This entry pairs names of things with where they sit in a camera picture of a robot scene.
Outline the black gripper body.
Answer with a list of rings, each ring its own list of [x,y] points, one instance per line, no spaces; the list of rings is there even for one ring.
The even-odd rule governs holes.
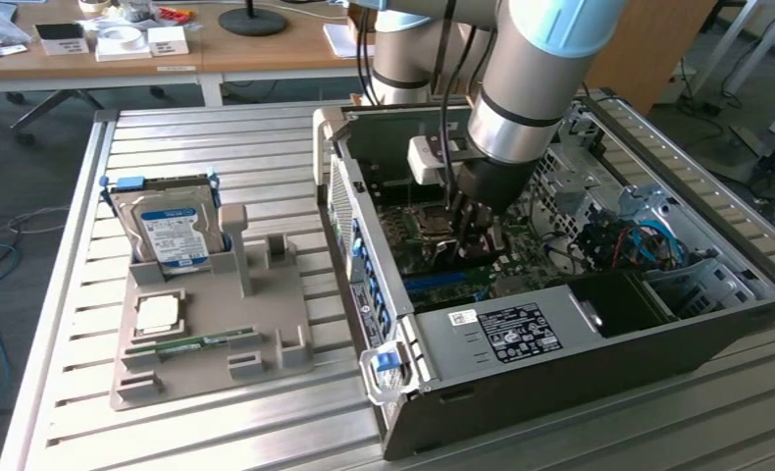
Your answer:
[[[522,196],[538,161],[508,164],[492,158],[467,161],[458,172],[458,190],[471,203],[502,215]]]

